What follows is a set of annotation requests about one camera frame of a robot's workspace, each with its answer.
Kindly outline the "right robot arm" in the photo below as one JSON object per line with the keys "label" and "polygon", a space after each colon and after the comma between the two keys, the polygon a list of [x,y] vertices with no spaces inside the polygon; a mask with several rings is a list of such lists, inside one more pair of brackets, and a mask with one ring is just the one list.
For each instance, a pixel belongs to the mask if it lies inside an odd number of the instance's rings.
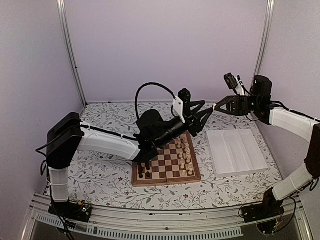
{"label": "right robot arm", "polygon": [[264,235],[273,235],[286,228],[281,226],[285,216],[283,203],[294,200],[299,193],[312,192],[320,182],[320,120],[286,107],[279,100],[272,100],[272,82],[265,76],[255,75],[250,89],[246,89],[241,78],[232,73],[224,75],[224,80],[234,95],[219,101],[215,110],[232,116],[248,116],[268,127],[263,128],[271,152],[277,160],[285,159],[280,170],[285,172],[290,157],[301,157],[291,167],[282,181],[263,194],[261,203],[245,204],[239,209],[239,216],[245,223],[257,223],[257,229]]}

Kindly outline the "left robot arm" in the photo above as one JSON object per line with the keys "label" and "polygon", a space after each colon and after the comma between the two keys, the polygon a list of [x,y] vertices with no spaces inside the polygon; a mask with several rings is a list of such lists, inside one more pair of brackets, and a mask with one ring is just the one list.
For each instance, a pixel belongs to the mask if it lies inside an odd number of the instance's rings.
{"label": "left robot arm", "polygon": [[51,204],[49,213],[65,223],[68,219],[88,222],[91,205],[84,201],[72,203],[68,194],[68,168],[76,151],[94,151],[122,157],[138,165],[147,164],[158,150],[185,132],[193,137],[200,133],[213,114],[214,108],[202,109],[204,100],[192,101],[186,88],[173,95],[171,120],[147,110],[137,115],[139,133],[132,137],[93,126],[71,112],[47,133],[47,143],[35,150],[45,157],[41,173],[46,173]]}

